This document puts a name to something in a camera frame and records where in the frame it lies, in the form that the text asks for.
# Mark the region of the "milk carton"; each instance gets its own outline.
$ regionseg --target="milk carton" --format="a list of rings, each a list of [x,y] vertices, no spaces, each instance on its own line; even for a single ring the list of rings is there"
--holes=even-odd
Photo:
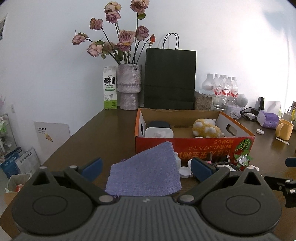
[[[105,66],[104,79],[104,109],[117,109],[116,67]]]

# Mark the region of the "white round speaker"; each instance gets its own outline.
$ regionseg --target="white round speaker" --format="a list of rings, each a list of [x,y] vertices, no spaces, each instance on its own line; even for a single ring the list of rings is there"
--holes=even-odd
[[[236,104],[240,107],[245,107],[248,104],[248,99],[244,94],[238,94]]]

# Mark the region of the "metal screw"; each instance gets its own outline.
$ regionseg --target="metal screw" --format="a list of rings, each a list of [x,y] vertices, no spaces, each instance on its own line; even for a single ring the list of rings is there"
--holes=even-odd
[[[182,195],[180,197],[180,200],[182,202],[192,202],[194,200],[194,197],[192,195]]]
[[[105,202],[105,203],[112,202],[113,201],[113,197],[110,196],[110,195],[103,195],[103,196],[100,196],[99,197],[99,201],[100,202]]]

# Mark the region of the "ribbed gray panel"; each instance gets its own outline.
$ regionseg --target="ribbed gray panel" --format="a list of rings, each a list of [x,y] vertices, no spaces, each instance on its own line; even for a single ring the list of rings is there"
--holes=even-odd
[[[116,204],[100,206],[81,228],[54,237],[21,233],[15,241],[280,241],[273,234],[234,237],[203,222],[194,207],[171,197],[122,197]]]

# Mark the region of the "white wall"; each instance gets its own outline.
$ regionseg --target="white wall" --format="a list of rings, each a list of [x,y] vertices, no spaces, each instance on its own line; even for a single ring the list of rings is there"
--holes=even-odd
[[[130,0],[119,2],[120,27],[135,29]],[[38,145],[34,121],[67,123],[74,134],[103,109],[102,69],[115,62],[91,57],[89,43],[73,46],[71,40],[75,30],[94,40],[103,37],[89,29],[89,21],[104,19],[106,3],[6,0],[0,6],[0,19],[8,14],[0,41],[2,112],[9,114],[18,144],[33,146],[42,162],[48,157]],[[286,106],[294,100],[296,10],[288,1],[151,0],[146,13],[140,24],[155,34],[154,47],[173,31],[180,36],[180,49],[197,51],[196,89],[207,73],[219,73],[236,76],[251,105],[259,96]],[[114,25],[105,22],[104,28],[116,41]]]

